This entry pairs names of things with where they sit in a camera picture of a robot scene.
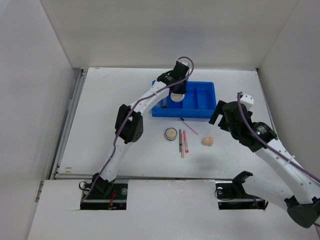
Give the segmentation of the round beige powder puff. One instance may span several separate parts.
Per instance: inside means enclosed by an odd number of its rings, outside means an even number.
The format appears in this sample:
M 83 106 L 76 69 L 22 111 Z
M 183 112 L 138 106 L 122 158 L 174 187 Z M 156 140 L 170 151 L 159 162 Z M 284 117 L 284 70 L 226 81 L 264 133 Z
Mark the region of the round beige powder puff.
M 179 103 L 179 102 L 183 101 L 183 99 L 185 98 L 185 94 L 178 94 L 178 93 L 172 92 L 170 94 L 170 98 L 173 102 Z

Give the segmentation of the beige makeup sponge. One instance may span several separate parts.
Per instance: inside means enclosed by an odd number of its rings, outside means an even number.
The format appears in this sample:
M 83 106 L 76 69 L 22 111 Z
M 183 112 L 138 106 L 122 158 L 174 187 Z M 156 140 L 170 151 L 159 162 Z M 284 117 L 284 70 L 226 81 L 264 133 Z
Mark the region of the beige makeup sponge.
M 214 144 L 214 138 L 213 137 L 204 137 L 201 141 L 201 144 L 203 146 L 211 147 Z

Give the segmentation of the clear bottle with black cap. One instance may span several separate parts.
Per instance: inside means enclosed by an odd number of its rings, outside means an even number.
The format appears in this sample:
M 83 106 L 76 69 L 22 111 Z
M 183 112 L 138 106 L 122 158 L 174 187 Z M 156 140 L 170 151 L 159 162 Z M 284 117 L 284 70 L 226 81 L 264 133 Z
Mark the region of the clear bottle with black cap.
M 161 108 L 163 109 L 166 109 L 168 106 L 167 106 L 167 99 L 164 98 L 162 101 L 161 101 Z

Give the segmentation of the black white striped mascara tube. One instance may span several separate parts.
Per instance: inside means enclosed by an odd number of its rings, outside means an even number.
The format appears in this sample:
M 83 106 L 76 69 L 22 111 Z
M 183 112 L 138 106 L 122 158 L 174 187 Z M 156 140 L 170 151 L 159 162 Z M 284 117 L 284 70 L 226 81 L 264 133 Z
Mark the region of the black white striped mascara tube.
M 181 129 L 179 129 L 178 135 L 179 135 L 179 152 L 182 153 L 182 130 Z

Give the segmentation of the round powder jar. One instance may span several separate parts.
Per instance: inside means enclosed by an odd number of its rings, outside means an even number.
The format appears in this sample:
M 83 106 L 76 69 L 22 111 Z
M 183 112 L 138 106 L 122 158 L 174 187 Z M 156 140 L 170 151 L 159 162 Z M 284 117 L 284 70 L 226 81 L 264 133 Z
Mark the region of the round powder jar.
M 165 130 L 164 136 L 167 140 L 174 141 L 178 136 L 178 132 L 175 128 L 170 127 Z

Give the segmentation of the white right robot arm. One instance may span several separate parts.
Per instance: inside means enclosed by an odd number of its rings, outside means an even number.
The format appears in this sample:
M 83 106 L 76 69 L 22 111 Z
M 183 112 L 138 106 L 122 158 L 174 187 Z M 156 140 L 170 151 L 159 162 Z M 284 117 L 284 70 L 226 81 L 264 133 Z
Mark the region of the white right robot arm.
M 209 120 L 264 160 L 285 186 L 269 183 L 249 171 L 242 171 L 230 183 L 216 184 L 215 194 L 223 201 L 260 198 L 288 213 L 303 228 L 320 225 L 320 180 L 308 173 L 290 155 L 277 134 L 264 122 L 253 122 L 249 104 L 219 101 Z

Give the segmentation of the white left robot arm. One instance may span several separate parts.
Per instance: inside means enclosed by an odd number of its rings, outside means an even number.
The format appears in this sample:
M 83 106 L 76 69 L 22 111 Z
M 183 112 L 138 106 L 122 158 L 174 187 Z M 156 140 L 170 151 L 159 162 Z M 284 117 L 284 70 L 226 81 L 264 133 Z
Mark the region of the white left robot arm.
M 184 95 L 188 78 L 193 73 L 194 67 L 190 58 L 186 56 L 178 58 L 174 68 L 162 73 L 138 100 L 119 107 L 112 151 L 101 170 L 93 175 L 90 191 L 94 190 L 103 199 L 111 195 L 119 167 L 128 149 L 141 138 L 144 132 L 144 114 L 171 93 Z

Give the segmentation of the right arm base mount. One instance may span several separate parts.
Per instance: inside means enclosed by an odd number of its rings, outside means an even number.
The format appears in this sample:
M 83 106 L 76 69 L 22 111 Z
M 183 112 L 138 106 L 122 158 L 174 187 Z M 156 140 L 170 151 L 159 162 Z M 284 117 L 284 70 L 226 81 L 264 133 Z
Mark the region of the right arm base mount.
M 217 198 L 219 210 L 265 210 L 268 201 L 255 195 L 247 194 L 242 186 L 248 177 L 253 176 L 248 171 L 239 173 L 232 180 L 215 182 L 214 195 Z

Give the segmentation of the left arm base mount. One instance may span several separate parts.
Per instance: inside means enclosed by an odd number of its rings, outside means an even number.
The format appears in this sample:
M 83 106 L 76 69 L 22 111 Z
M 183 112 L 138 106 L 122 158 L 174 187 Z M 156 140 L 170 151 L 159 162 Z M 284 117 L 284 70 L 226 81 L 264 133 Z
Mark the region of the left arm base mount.
M 97 189 L 93 189 L 83 203 L 80 203 L 80 210 L 126 210 L 128 183 L 127 179 L 116 179 L 111 191 L 106 196 Z

